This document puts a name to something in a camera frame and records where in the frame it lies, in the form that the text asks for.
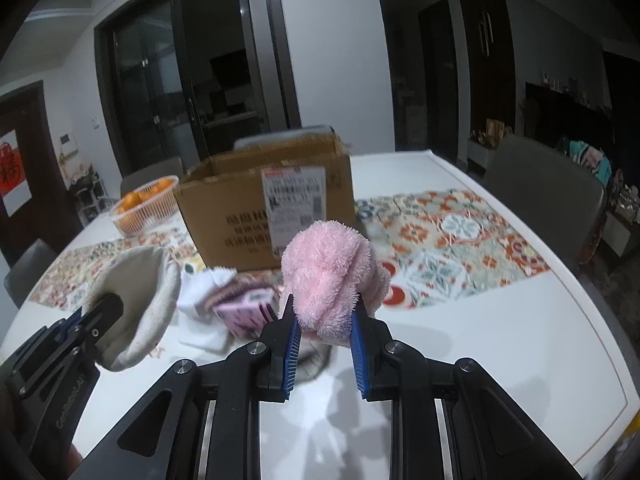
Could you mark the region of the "left hand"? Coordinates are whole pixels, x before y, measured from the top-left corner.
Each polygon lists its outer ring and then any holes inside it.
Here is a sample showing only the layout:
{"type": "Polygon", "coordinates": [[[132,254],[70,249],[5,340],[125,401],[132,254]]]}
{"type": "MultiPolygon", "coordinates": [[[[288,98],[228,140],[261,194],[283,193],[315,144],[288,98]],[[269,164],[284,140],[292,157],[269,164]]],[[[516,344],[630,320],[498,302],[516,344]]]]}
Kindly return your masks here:
{"type": "Polygon", "coordinates": [[[82,455],[77,451],[77,448],[71,444],[66,457],[61,462],[60,468],[66,476],[69,476],[77,469],[83,459],[82,455]]]}

